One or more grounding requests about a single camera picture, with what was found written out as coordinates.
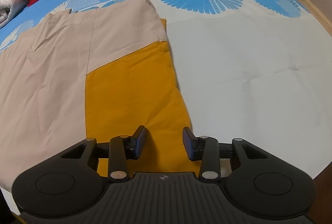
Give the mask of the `beige and mustard garment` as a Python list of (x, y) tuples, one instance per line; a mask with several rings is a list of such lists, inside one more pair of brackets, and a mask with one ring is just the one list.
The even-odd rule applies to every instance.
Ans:
[(132, 172), (198, 172), (164, 21), (150, 0), (47, 14), (1, 52), (1, 187), (85, 138), (145, 126)]

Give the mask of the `wooden bed frame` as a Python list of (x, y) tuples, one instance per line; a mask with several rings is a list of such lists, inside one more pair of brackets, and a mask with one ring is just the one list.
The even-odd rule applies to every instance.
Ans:
[[(331, 34), (331, 21), (310, 0), (298, 0)], [(315, 223), (331, 223), (331, 164), (327, 165), (315, 178), (317, 187), (315, 201), (308, 213)]]

